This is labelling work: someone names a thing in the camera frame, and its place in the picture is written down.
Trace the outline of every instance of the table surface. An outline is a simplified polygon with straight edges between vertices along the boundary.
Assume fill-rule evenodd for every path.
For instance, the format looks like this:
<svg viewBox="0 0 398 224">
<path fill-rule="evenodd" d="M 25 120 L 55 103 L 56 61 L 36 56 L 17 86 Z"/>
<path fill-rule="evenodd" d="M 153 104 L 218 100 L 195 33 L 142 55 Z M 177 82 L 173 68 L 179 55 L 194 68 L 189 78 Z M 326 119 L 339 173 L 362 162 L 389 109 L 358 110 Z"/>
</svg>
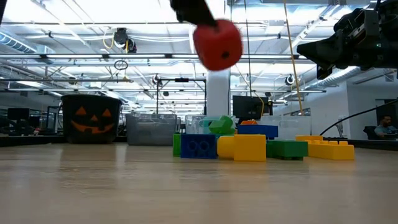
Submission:
<svg viewBox="0 0 398 224">
<path fill-rule="evenodd" d="M 233 162 L 171 147 L 0 148 L 1 223 L 394 223 L 398 152 Z"/>
</svg>

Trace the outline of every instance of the halloween pumpkin bucket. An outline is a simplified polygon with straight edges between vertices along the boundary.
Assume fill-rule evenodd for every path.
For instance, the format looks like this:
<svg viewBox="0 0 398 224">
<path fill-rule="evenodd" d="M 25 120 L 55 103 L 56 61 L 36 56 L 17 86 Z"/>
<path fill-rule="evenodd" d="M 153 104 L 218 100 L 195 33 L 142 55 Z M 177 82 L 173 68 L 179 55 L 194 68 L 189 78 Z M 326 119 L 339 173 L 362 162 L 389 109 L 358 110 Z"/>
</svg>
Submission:
<svg viewBox="0 0 398 224">
<path fill-rule="evenodd" d="M 63 134 L 70 143 L 109 143 L 118 131 L 122 102 L 108 96 L 61 97 Z"/>
</svg>

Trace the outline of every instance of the yellow lego brick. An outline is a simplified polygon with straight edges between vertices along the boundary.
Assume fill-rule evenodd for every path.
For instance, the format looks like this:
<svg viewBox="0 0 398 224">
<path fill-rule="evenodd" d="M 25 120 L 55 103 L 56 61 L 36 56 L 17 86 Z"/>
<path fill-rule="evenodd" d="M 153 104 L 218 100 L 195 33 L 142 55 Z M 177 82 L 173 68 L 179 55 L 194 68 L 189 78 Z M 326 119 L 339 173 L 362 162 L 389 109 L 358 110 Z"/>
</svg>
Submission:
<svg viewBox="0 0 398 224">
<path fill-rule="evenodd" d="M 233 159 L 235 152 L 234 136 L 221 136 L 217 140 L 217 155 L 221 159 Z"/>
<path fill-rule="evenodd" d="M 296 141 L 305 141 L 305 140 L 323 140 L 323 136 L 296 136 Z"/>
<path fill-rule="evenodd" d="M 266 136 L 263 134 L 235 134 L 234 161 L 266 161 Z"/>
<path fill-rule="evenodd" d="M 334 160 L 355 160 L 353 145 L 338 145 L 334 146 L 333 157 Z"/>
<path fill-rule="evenodd" d="M 333 160 L 354 160 L 354 146 L 347 142 L 312 141 L 308 145 L 308 156 Z"/>
</svg>

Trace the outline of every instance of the lego pile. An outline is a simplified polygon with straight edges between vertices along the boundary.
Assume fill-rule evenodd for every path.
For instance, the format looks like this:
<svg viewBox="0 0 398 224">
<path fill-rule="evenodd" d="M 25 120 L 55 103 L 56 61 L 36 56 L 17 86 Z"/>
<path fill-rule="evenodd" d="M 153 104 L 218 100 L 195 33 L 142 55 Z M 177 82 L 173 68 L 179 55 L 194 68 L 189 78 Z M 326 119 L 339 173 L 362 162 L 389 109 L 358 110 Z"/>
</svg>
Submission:
<svg viewBox="0 0 398 224">
<path fill-rule="evenodd" d="M 277 141 L 278 126 L 244 121 L 233 128 L 228 116 L 212 121 L 211 134 L 174 134 L 173 156 L 191 159 L 231 159 L 264 162 L 267 158 L 303 160 L 316 157 L 354 160 L 354 146 L 346 141 L 324 141 L 322 136 L 296 136 L 295 141 Z"/>
</svg>

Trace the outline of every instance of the person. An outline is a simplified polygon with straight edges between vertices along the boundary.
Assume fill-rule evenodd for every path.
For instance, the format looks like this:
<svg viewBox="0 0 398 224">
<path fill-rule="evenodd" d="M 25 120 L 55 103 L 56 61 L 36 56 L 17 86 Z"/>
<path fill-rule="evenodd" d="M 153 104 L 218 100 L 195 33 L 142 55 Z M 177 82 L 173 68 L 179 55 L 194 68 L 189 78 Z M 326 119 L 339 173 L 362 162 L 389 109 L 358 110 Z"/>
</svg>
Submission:
<svg viewBox="0 0 398 224">
<path fill-rule="evenodd" d="M 385 138 L 387 134 L 396 134 L 398 129 L 391 125 L 391 116 L 381 116 L 380 125 L 374 129 L 374 132 L 380 137 Z"/>
</svg>

